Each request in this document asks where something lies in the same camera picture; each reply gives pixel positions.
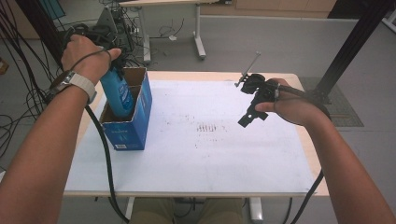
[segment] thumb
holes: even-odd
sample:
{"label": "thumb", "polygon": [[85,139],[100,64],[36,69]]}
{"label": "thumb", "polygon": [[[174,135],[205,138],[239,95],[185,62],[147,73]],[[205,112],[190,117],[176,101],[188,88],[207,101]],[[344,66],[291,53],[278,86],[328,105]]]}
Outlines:
{"label": "thumb", "polygon": [[259,103],[256,104],[255,107],[256,111],[259,112],[274,112],[274,103]]}
{"label": "thumb", "polygon": [[108,53],[110,53],[111,61],[113,61],[121,55],[121,49],[110,49]]}

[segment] floor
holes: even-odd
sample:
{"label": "floor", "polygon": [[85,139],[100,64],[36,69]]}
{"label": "floor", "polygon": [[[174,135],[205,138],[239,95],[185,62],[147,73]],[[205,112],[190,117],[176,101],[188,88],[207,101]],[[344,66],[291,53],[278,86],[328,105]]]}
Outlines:
{"label": "floor", "polygon": [[[180,21],[175,21],[178,28]],[[262,56],[251,72],[293,73],[299,77],[321,77],[335,54],[356,24],[355,20],[307,20],[253,17],[202,17],[201,36],[206,58],[197,56],[189,22],[177,36],[177,41],[151,39],[153,53],[148,70],[243,72],[253,60],[255,51]],[[38,41],[29,41],[43,57]],[[4,43],[0,42],[1,57],[10,62],[7,73],[0,76],[0,114],[18,118],[25,110],[26,89],[12,63]],[[379,24],[357,57],[345,71],[337,85],[360,117],[364,127],[338,128],[369,174],[384,194],[396,214],[396,34]],[[37,82],[43,89],[49,83],[40,65],[32,60]],[[1,124],[7,123],[0,117]],[[33,119],[23,119],[13,135],[7,152],[0,158],[0,166],[8,167]],[[294,198],[290,219],[295,216],[303,198]],[[287,198],[262,199],[264,223],[282,223],[287,210]],[[125,209],[126,199],[119,199]],[[194,223],[200,208],[182,218],[180,223]],[[177,213],[183,214],[189,205],[179,204]],[[246,223],[248,206],[244,207]],[[330,199],[314,197],[305,208],[300,223],[336,223]],[[65,223],[122,223],[106,198],[65,197],[60,224]]]}

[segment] forearm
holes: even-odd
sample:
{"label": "forearm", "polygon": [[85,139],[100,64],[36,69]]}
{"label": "forearm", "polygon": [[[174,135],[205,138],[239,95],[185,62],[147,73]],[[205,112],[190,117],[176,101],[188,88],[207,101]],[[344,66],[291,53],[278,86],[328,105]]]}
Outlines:
{"label": "forearm", "polygon": [[395,223],[382,194],[332,123],[305,125],[318,153],[339,223]]}
{"label": "forearm", "polygon": [[[46,218],[40,222],[56,223],[87,99],[82,89],[72,86],[48,105],[0,185],[0,217],[21,218],[21,211],[33,209],[29,214]],[[35,217],[22,220],[32,223],[29,218]]]}

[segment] wristwatch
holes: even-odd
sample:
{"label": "wristwatch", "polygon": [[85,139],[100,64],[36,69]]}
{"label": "wristwatch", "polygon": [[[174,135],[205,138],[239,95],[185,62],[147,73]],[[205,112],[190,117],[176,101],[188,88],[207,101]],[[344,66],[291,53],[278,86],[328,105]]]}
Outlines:
{"label": "wristwatch", "polygon": [[80,87],[87,92],[89,97],[87,105],[93,102],[96,96],[95,86],[89,79],[79,75],[75,71],[68,70],[56,77],[49,87],[49,92],[55,95],[71,85]]}

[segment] hand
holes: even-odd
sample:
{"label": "hand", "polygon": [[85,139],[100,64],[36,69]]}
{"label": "hand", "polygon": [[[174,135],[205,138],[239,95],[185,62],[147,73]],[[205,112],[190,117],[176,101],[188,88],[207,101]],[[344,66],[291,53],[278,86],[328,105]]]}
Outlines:
{"label": "hand", "polygon": [[[62,57],[64,71],[69,70],[82,57],[98,50],[100,48],[94,45],[87,37],[82,35],[70,36],[70,42],[67,44]],[[121,54],[120,49],[111,49],[107,52],[110,58],[106,52],[97,53],[82,60],[73,70],[96,85],[99,79],[107,72],[109,63]]]}
{"label": "hand", "polygon": [[[274,78],[282,86],[289,86],[285,79]],[[276,112],[281,118],[288,122],[307,125],[315,119],[326,118],[326,116],[314,105],[294,94],[281,91],[275,103],[260,103],[255,109],[260,112]]]}

